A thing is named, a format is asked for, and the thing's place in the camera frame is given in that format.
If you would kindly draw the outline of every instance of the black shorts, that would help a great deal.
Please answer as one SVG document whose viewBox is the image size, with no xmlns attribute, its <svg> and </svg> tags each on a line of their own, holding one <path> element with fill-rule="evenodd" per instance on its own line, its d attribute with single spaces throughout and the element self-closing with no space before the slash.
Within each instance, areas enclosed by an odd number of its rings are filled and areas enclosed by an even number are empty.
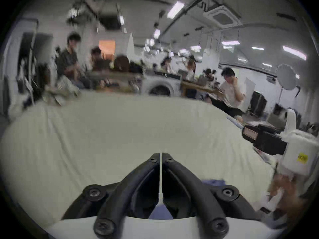
<svg viewBox="0 0 319 239">
<path fill-rule="evenodd" d="M 219 100 L 216 100 L 216 99 L 211 98 L 211 97 L 209 97 L 209 98 L 211 99 L 213 106 L 216 106 L 218 109 L 221 109 L 222 111 L 227 113 L 229 116 L 235 117 L 235 116 L 243 115 L 243 112 L 241 109 L 231 108 L 231 107 L 227 106 L 223 101 L 219 101 Z"/>
</svg>

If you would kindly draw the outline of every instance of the hand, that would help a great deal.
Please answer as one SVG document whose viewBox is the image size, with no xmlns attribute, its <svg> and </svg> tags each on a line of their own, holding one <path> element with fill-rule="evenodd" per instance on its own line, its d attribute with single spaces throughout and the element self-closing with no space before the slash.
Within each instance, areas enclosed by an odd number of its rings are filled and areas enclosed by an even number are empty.
<svg viewBox="0 0 319 239">
<path fill-rule="evenodd" d="M 79 64 L 78 62 L 76 62 L 76 63 L 74 64 L 74 68 L 75 68 L 76 70 L 80 70 L 80 64 Z"/>
<path fill-rule="evenodd" d="M 78 70 L 74 70 L 74 80 L 78 81 Z"/>
<path fill-rule="evenodd" d="M 232 76 L 233 79 L 233 86 L 237 86 L 238 78 L 235 76 Z"/>
<path fill-rule="evenodd" d="M 296 196 L 296 183 L 294 181 L 290 181 L 285 175 L 276 174 L 274 176 L 270 195 L 277 195 L 279 188 L 283 188 L 285 192 L 281 197 L 277 208 L 287 213 L 287 223 L 289 226 L 292 226 L 304 209 L 306 201 Z"/>
</svg>

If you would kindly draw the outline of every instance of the black speaker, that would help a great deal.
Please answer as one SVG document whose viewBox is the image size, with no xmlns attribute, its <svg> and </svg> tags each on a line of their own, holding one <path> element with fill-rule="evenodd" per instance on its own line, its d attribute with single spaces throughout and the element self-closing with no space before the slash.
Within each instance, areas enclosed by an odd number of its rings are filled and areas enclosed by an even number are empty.
<svg viewBox="0 0 319 239">
<path fill-rule="evenodd" d="M 254 91 L 250 100 L 250 112 L 260 117 L 265 109 L 266 103 L 267 100 L 265 97 L 261 93 Z"/>
</svg>

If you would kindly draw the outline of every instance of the hair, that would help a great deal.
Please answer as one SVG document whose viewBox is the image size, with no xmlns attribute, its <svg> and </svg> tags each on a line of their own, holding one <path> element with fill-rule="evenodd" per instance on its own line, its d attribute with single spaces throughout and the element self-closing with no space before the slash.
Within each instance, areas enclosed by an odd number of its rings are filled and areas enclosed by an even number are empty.
<svg viewBox="0 0 319 239">
<path fill-rule="evenodd" d="M 98 46 L 94 47 L 92 50 L 91 50 L 91 55 L 101 55 L 101 50 Z"/>
<path fill-rule="evenodd" d="M 235 73 L 233 71 L 233 69 L 231 69 L 230 67 L 225 67 L 223 69 L 223 71 L 221 72 L 221 76 L 235 76 Z"/>
<path fill-rule="evenodd" d="M 203 70 L 203 73 L 204 74 L 210 74 L 211 73 L 211 70 L 209 68 L 207 68 L 206 70 Z"/>
<path fill-rule="evenodd" d="M 125 55 L 119 55 L 114 60 L 114 71 L 128 72 L 130 69 L 130 61 Z"/>
<path fill-rule="evenodd" d="M 170 57 L 166 57 L 166 58 L 164 58 L 164 60 L 161 62 L 161 66 L 164 66 L 165 65 L 165 62 L 167 61 L 167 60 L 171 60 L 171 58 Z"/>
<path fill-rule="evenodd" d="M 195 70 L 196 70 L 195 60 L 190 58 L 190 59 L 188 60 L 188 62 L 187 62 L 187 65 L 188 65 L 188 66 L 194 66 L 193 72 L 194 72 L 194 74 L 195 74 Z"/>
<path fill-rule="evenodd" d="M 81 42 L 81 36 L 77 32 L 72 32 L 68 36 L 68 44 L 69 41 Z"/>
</svg>

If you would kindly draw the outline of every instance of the washing machine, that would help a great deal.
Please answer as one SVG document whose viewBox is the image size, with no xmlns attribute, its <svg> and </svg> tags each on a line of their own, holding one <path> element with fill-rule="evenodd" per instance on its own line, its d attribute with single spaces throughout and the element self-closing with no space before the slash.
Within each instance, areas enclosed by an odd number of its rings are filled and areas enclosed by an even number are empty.
<svg viewBox="0 0 319 239">
<path fill-rule="evenodd" d="M 181 76 L 163 72 L 144 74 L 141 86 L 142 95 L 181 96 Z"/>
</svg>

